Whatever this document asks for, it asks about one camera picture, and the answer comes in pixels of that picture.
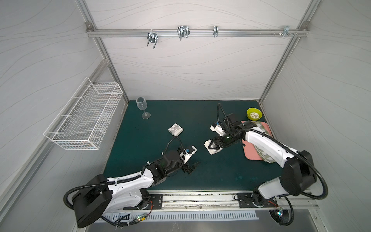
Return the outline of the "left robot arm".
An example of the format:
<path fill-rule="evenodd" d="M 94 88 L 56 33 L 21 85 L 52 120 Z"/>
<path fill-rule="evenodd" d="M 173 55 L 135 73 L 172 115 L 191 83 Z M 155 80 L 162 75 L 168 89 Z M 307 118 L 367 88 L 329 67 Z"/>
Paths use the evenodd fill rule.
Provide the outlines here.
<path fill-rule="evenodd" d="M 63 202 L 74 211 L 78 228 L 85 228 L 100 218 L 115 227 L 123 227 L 123 223 L 110 221 L 103 215 L 121 208 L 145 208 L 151 201 L 148 188 L 163 183 L 178 170 L 193 172 L 196 164 L 190 166 L 188 161 L 196 151 L 194 146 L 167 151 L 142 171 L 123 177 L 97 175 L 86 185 L 67 191 Z"/>

